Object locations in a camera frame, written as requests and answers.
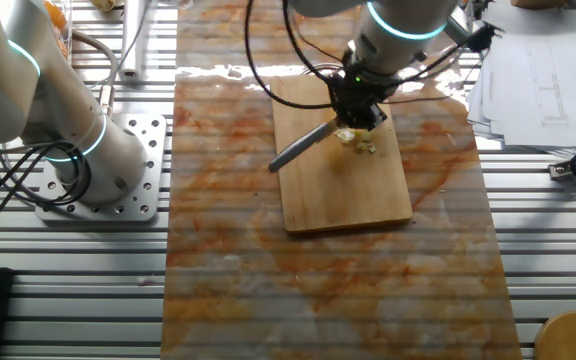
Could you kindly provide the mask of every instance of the paper document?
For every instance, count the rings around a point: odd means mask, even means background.
[[[508,145],[576,146],[576,12],[491,3],[484,18],[507,31],[480,77],[491,132]]]

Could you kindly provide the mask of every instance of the cable bundle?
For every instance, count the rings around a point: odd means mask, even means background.
[[[10,167],[8,160],[4,156],[21,150],[27,151],[25,151],[24,156],[14,166]],[[23,181],[30,175],[39,161],[41,161],[41,159],[51,150],[62,151],[70,158],[74,174],[73,182],[66,185],[66,192],[55,199],[44,198],[23,185]],[[21,176],[17,178],[15,173],[19,171],[23,164],[30,161],[31,156],[33,155],[37,156],[30,162],[28,168],[21,174]],[[4,170],[6,171],[4,176],[0,174],[0,189],[3,187],[8,191],[8,194],[0,204],[0,213],[13,196],[22,201],[35,204],[46,211],[55,206],[72,204],[86,193],[92,180],[90,166],[86,162],[83,154],[66,141],[35,144],[8,150],[0,149],[0,160],[3,164]]]

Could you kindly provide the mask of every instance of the metal table frame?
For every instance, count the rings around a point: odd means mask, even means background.
[[[163,114],[167,120],[159,217],[148,228],[53,228],[33,207],[12,201],[0,216],[0,266],[22,275],[13,288],[2,359],[159,357],[177,9],[159,5],[155,18],[148,80],[139,89],[119,82],[115,111]],[[120,51],[120,11],[101,14],[88,1],[75,0],[73,20],[74,28]],[[475,64],[463,60],[462,71]],[[101,53],[79,44],[73,66],[89,83],[108,72]],[[477,144],[522,352],[532,358],[541,324],[576,310],[576,186],[550,181],[546,165],[558,160],[554,156],[483,139]],[[29,177],[31,186],[40,182],[40,171]],[[153,285],[138,285],[149,276]]]

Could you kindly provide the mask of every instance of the knife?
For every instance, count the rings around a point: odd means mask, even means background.
[[[270,172],[279,171],[279,169],[293,161],[297,156],[301,155],[308,148],[330,136],[338,128],[339,120],[336,117],[325,124],[317,126],[308,134],[295,140],[292,144],[285,148],[284,151],[277,155],[277,157],[270,162],[270,165],[268,165],[268,170],[270,170]]]

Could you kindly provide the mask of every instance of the green light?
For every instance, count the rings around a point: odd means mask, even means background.
[[[28,53],[28,51],[26,51],[24,48],[22,48],[21,46],[17,45],[14,41],[12,40],[8,40],[8,44],[10,45],[10,47],[12,47],[13,49],[15,49],[18,53],[20,53],[21,55],[23,55],[26,59],[28,59],[28,61],[30,61],[30,63],[32,64],[32,66],[35,67],[35,70],[37,70],[37,76],[41,76],[41,69],[39,68],[39,64],[37,63],[37,60],[35,60],[34,57],[32,57],[32,55],[30,55]]]

